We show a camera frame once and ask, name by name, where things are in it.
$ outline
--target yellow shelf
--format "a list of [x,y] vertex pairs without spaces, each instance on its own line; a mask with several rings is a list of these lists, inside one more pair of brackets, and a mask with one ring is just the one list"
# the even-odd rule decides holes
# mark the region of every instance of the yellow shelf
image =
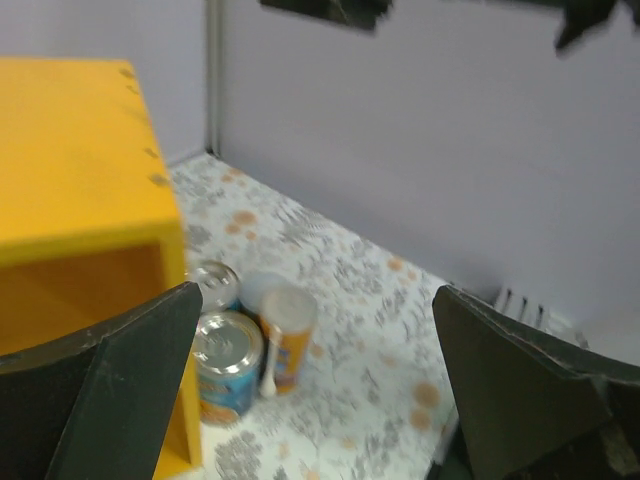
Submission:
[[[0,59],[0,354],[122,313],[184,279],[180,215],[120,60]],[[190,360],[156,478],[201,464]]]

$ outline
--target blue can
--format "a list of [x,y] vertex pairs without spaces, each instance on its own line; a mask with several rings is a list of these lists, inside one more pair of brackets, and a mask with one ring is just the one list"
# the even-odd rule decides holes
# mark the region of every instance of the blue can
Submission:
[[249,411],[263,350],[260,329],[245,315],[225,311],[200,317],[194,355],[202,421],[229,425]]
[[229,265],[204,260],[191,269],[189,279],[200,287],[203,313],[238,310],[240,280]]

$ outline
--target floral pattern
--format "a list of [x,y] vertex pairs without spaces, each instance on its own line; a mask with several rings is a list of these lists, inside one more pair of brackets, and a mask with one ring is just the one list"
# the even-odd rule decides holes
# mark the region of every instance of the floral pattern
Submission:
[[202,425],[204,468],[178,478],[424,478],[453,407],[431,310],[445,282],[211,157],[172,181],[189,263],[278,272],[320,311],[299,387],[230,427]]

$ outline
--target orange cup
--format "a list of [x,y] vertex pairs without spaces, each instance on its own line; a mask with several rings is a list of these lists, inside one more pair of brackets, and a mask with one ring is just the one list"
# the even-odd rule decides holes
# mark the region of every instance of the orange cup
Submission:
[[283,285],[270,290],[262,298],[262,331],[267,339],[274,326],[282,332],[274,373],[278,394],[288,393],[298,384],[317,322],[318,303],[306,290]]

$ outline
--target cabinet top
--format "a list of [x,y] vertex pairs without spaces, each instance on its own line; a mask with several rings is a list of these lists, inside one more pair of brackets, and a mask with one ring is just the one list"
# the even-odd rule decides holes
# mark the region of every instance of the cabinet top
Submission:
[[0,264],[179,225],[128,62],[0,58],[0,72]]

